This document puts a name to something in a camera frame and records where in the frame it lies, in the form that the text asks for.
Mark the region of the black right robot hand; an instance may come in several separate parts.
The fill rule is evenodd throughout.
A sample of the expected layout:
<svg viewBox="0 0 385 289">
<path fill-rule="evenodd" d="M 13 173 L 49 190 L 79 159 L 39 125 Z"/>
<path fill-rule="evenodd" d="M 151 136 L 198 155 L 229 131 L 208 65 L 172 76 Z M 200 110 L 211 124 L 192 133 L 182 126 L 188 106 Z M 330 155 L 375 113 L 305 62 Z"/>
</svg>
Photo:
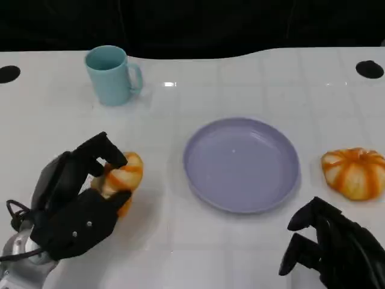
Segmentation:
<svg viewBox="0 0 385 289">
<path fill-rule="evenodd" d="M 294 234 L 280 276 L 301 264 L 316 270 L 326 288 L 384 288 L 384 248 L 328 202 L 314 197 L 292 216 L 288 230 Z"/>
</svg>

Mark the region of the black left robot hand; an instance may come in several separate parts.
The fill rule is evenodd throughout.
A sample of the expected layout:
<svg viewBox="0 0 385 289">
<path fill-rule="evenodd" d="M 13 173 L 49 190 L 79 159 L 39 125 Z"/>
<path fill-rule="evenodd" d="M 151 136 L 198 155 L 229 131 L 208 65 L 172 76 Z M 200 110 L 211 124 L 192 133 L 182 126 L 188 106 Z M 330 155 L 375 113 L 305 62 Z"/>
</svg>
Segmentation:
<svg viewBox="0 0 385 289">
<path fill-rule="evenodd" d="M 127 165 L 123 153 L 101 132 L 73 151 L 65 151 L 41 171 L 31 199 L 31 209 L 53 215 L 79 194 L 88 175 L 100 177 L 105 172 L 98 158 L 112 168 Z"/>
</svg>

